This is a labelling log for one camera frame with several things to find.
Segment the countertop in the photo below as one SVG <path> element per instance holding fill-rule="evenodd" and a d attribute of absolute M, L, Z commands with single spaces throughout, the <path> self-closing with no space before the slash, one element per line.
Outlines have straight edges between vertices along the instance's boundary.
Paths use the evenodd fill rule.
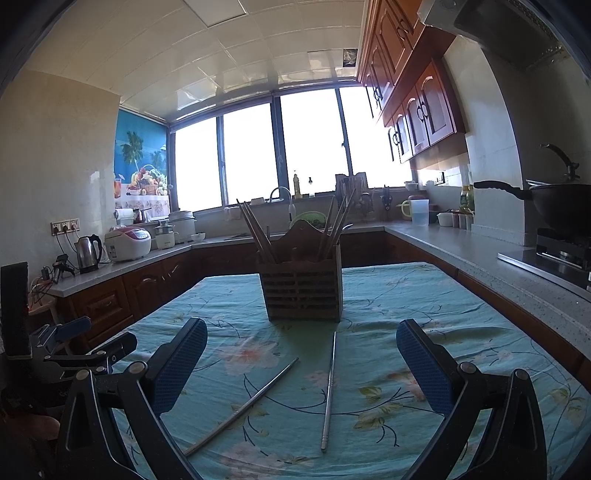
<path fill-rule="evenodd" d="M 591 358 L 591 302 L 496 257 L 498 252 L 517 251 L 523 247 L 466 230 L 442 228 L 438 225 L 417 227 L 403 220 L 359 223 L 343 234 L 372 231 L 385 231 L 454 265 L 539 318 L 587 358 Z M 191 249 L 252 241 L 251 237 L 215 237 L 206 238 L 196 244 L 181 244 L 168 250 L 155 250 L 139 260 L 101 265 L 95 272 L 61 280 L 48 293 L 56 297 L 67 297 L 84 288 Z"/>

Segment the dish soap bottle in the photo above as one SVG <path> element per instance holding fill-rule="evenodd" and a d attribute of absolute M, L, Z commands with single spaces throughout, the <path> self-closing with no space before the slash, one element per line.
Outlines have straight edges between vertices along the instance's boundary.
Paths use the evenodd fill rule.
<path fill-rule="evenodd" d="M 300 179 L 297 177 L 297 173 L 295 173 L 295 172 L 294 172 L 294 196 L 296 199 L 301 199 Z"/>

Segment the green basket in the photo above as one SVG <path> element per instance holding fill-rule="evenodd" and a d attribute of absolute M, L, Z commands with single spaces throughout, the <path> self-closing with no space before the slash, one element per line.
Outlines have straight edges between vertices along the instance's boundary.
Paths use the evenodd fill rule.
<path fill-rule="evenodd" d="M 326 225 L 326 215 L 322 212 L 301 213 L 291 221 L 290 228 L 293 227 L 298 220 L 305 220 L 318 230 L 324 230 L 324 226 Z"/>

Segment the window frame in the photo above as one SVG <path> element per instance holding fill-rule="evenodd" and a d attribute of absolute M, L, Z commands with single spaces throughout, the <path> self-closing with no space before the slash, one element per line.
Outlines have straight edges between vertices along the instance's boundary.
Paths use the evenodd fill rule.
<path fill-rule="evenodd" d="M 289 95 L 291 93 L 312 91 L 312 90 L 334 90 L 337 100 L 337 106 L 339 110 L 339 117 L 341 123 L 341 129 L 343 132 L 343 143 L 342 146 L 345 149 L 345 155 L 347 159 L 347 170 L 349 176 L 353 176 L 353 163 L 351 159 L 351 151 L 349 146 L 349 135 L 347 131 L 347 125 L 345 120 L 345 112 L 343 110 L 343 101 L 340 95 L 340 89 L 346 87 L 362 86 L 358 82 L 338 82 L 337 84 L 321 85 L 321 86 L 309 86 L 298 89 L 289 89 L 285 91 L 272 92 L 270 95 L 259 96 L 250 100 L 237 102 L 235 105 L 227 105 L 222 108 L 216 109 L 214 112 L 207 112 L 201 115 L 191 116 L 189 118 L 183 118 L 169 126 L 168 135 L 168 168 L 170 172 L 171 187 L 169 189 L 170 204 L 171 208 L 178 210 L 178 194 L 175 187 L 176 182 L 176 132 L 182 128 L 189 127 L 195 123 L 198 123 L 208 118 L 216 118 L 216 136 L 217 136 L 217 166 L 219 170 L 219 181 L 220 181 L 220 192 L 222 197 L 222 208 L 229 205 L 233 205 L 228 199 L 228 185 L 226 180 L 226 162 L 225 162 L 225 131 L 223 116 L 226 113 L 231 113 L 236 110 L 242 110 L 250 106 L 269 104 L 271 110 L 271 128 L 273 135 L 273 146 L 275 150 L 275 168 L 277 169 L 277 183 L 278 187 L 285 187 L 289 190 L 289 176 L 287 170 L 287 155 L 285 153 L 285 139 L 283 131 L 283 117 L 281 110 L 281 97 Z M 371 100 L 368 96 L 369 106 L 371 108 Z M 416 169 L 411 166 L 411 172 L 413 179 L 417 177 Z M 288 200 L 287 191 L 280 189 L 280 198 Z"/>

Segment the metal chopstick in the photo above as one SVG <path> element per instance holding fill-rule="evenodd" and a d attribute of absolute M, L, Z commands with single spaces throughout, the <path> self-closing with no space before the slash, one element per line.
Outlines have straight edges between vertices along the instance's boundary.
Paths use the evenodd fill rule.
<path fill-rule="evenodd" d="M 215 427 L 211 432 L 209 432 L 207 435 L 205 435 L 205 437 L 203 437 L 201 440 L 199 440 L 197 443 L 191 445 L 189 448 L 187 448 L 183 454 L 185 455 L 185 457 L 188 457 L 189 455 L 194 454 L 195 452 L 197 452 L 197 450 L 199 450 L 202 446 L 204 446 L 205 444 L 209 443 L 211 440 L 213 440 L 220 432 L 222 432 L 223 430 L 225 430 L 228 425 L 230 425 L 232 422 L 234 422 L 235 420 L 237 420 L 244 412 L 246 412 L 248 410 L 248 408 L 250 408 L 251 405 L 253 405 L 254 402 L 256 402 L 259 398 L 261 398 L 266 392 L 267 390 L 269 390 L 285 373 L 287 373 L 287 371 L 294 366 L 294 364 L 299 360 L 299 357 L 296 357 L 295 360 L 293 360 L 292 363 L 290 363 L 289 365 L 287 365 L 287 367 L 285 367 L 283 370 L 281 370 L 277 376 L 275 376 L 275 378 L 273 380 L 271 380 L 267 385 L 265 385 L 262 389 L 260 389 L 258 392 L 256 392 L 256 394 L 254 394 L 252 396 L 252 398 L 247 401 L 242 407 L 240 407 L 238 410 L 236 410 L 232 415 L 230 415 L 226 420 L 224 420 L 223 422 L 221 422 L 220 425 L 218 425 L 217 427 Z"/>
<path fill-rule="evenodd" d="M 330 412 L 332 410 L 332 392 L 335 386 L 335 350 L 336 350 L 336 332 L 333 337 L 333 350 L 330 356 L 329 383 L 326 388 L 326 411 L 324 412 L 324 426 L 322 427 L 322 440 L 320 450 L 326 451 L 329 442 Z"/>

